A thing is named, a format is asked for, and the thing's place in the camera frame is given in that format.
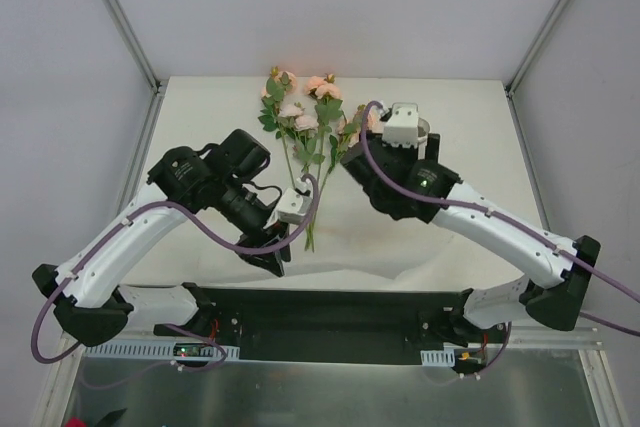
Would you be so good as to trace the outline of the white wrapping paper sheet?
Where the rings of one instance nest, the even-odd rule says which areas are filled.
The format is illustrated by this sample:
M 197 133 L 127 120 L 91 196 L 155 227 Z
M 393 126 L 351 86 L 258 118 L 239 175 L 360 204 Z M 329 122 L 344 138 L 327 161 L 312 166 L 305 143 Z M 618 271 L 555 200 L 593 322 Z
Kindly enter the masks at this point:
M 199 273 L 206 287 L 406 292 L 484 289 L 521 276 L 461 235 L 419 222 L 328 233 L 316 252 L 296 251 L 282 277 L 239 261 L 203 263 Z

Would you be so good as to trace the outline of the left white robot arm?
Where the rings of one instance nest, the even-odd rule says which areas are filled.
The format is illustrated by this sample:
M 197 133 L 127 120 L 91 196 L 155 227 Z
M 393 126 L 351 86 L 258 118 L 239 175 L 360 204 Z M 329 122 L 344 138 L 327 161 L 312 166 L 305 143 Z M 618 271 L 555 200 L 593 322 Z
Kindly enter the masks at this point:
M 212 208 L 236 227 L 235 248 L 246 263 L 278 277 L 291 259 L 282 241 L 305 215 L 305 200 L 293 188 L 264 204 L 247 186 L 270 161 L 269 152 L 236 129 L 222 143 L 200 150 L 168 150 L 149 170 L 144 186 L 123 211 L 83 251 L 59 265 L 40 265 L 32 277 L 52 299 L 61 328 L 81 345 L 101 345 L 126 330 L 167 334 L 179 326 L 188 335 L 212 331 L 213 308 L 190 283 L 174 287 L 134 287 L 123 278 L 189 214 Z

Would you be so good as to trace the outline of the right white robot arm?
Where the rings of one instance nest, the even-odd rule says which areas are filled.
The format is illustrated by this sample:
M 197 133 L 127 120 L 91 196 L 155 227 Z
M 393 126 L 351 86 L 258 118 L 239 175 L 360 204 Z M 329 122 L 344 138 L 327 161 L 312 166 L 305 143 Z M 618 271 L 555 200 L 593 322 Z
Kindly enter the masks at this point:
M 418 219 L 459 234 L 510 263 L 521 277 L 489 289 L 467 289 L 448 315 L 445 337 L 473 341 L 502 323 L 532 319 L 561 332 L 576 326 L 600 245 L 543 231 L 509 213 L 441 165 L 435 150 L 419 158 L 370 134 L 341 160 L 372 207 L 394 220 Z

